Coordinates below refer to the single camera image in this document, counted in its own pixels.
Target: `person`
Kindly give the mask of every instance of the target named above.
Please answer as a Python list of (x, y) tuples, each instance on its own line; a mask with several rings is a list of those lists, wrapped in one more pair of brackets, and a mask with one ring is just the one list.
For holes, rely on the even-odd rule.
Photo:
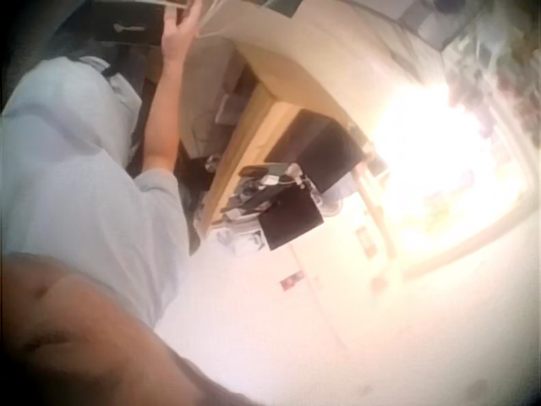
[(164, 13), (163, 71), (131, 179), (140, 99), (107, 63), (55, 58), (2, 116), (4, 396), (17, 404), (250, 405), (152, 328), (186, 272), (187, 224), (172, 171), (183, 65), (201, 0)]

